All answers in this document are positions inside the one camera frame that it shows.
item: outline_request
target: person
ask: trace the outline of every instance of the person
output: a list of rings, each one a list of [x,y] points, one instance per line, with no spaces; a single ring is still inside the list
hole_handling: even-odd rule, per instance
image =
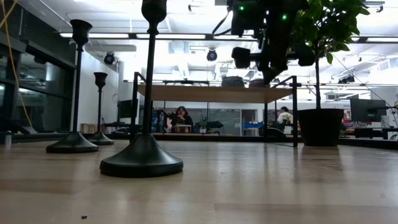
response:
[[[293,115],[289,113],[289,109],[286,106],[280,108],[277,122],[283,124],[284,120],[286,120],[286,124],[293,123]]]
[[[192,132],[193,121],[192,121],[192,118],[188,115],[187,109],[185,109],[185,107],[183,107],[183,106],[180,106],[179,108],[177,108],[175,113],[177,114],[177,119],[173,119],[172,124],[171,124],[174,128],[174,131],[177,131],[178,124],[183,124],[183,125],[191,126],[191,128],[185,129],[186,133]]]

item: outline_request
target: yellow cable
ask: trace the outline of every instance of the yellow cable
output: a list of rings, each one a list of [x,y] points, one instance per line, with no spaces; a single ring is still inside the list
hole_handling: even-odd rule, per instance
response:
[[[9,52],[10,52],[12,71],[14,71],[15,84],[17,85],[18,92],[19,92],[19,94],[21,96],[20,99],[21,99],[22,107],[24,108],[24,111],[25,111],[25,116],[26,116],[30,126],[33,127],[32,122],[30,121],[29,115],[27,114],[25,103],[24,103],[24,99],[22,99],[21,91],[19,91],[19,81],[18,81],[18,76],[17,76],[17,70],[15,69],[14,57],[12,56],[12,49],[11,49],[10,36],[9,36],[9,32],[8,32],[8,23],[7,23],[7,18],[6,18],[6,7],[4,5],[4,0],[2,0],[2,13],[4,14],[4,23],[6,24],[6,35],[7,35],[8,49],[9,49]]]
[[[8,11],[8,13],[6,14],[6,13],[4,13],[4,19],[1,21],[1,23],[0,23],[0,28],[2,28],[2,26],[4,25],[4,23],[6,22],[6,20],[7,20],[7,18],[10,16],[10,14],[11,14],[11,12],[12,12],[12,10],[14,10],[14,7],[17,5],[17,2],[18,2],[18,0],[14,0],[14,3],[12,4],[12,6],[11,6],[11,8],[10,8],[10,11]]]

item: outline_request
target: black candlestick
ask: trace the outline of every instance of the black candlestick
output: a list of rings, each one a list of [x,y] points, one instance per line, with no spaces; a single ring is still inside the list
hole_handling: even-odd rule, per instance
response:
[[[149,22],[147,31],[149,34],[149,53],[144,102],[144,131],[123,151],[101,161],[99,166],[101,173],[115,177],[157,177],[181,172],[183,168],[182,160],[164,151],[150,133],[155,40],[156,35],[159,33],[157,25],[166,17],[166,0],[144,0],[141,11]]]
[[[70,21],[73,28],[73,40],[77,44],[77,65],[76,65],[76,83],[75,83],[75,103],[73,110],[73,131],[69,135],[59,142],[47,146],[46,151],[48,153],[80,153],[80,152],[96,152],[98,146],[87,141],[77,131],[77,121],[79,112],[79,92],[80,92],[80,70],[81,70],[81,53],[83,52],[83,46],[88,43],[88,34],[93,28],[91,24],[79,19],[73,19]]]
[[[97,125],[97,132],[94,135],[90,136],[87,140],[89,142],[96,144],[98,146],[104,145],[112,145],[114,142],[110,140],[108,137],[104,135],[101,131],[101,100],[102,100],[102,88],[105,86],[105,79],[108,76],[107,73],[104,72],[95,72],[95,85],[98,86],[98,125]]]

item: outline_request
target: wooden shelf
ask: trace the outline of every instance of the wooden shelf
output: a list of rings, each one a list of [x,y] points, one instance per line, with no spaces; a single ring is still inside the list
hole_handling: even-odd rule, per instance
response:
[[[145,96],[145,85],[138,86]],[[190,101],[212,103],[270,103],[292,94],[292,89],[208,86],[152,86],[153,101]]]

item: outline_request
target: potted plant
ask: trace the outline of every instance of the potted plant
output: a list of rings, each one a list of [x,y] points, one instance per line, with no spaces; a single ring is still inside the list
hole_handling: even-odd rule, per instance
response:
[[[292,38],[315,52],[317,108],[298,112],[301,135],[307,146],[337,146],[343,110],[321,109],[319,59],[331,64],[333,52],[349,51],[351,36],[359,35],[356,17],[369,15],[361,0],[309,0],[310,9],[299,11]]]
[[[207,119],[202,116],[201,120],[199,121],[199,125],[200,125],[199,133],[206,134],[206,132],[207,132],[207,129],[206,129]]]

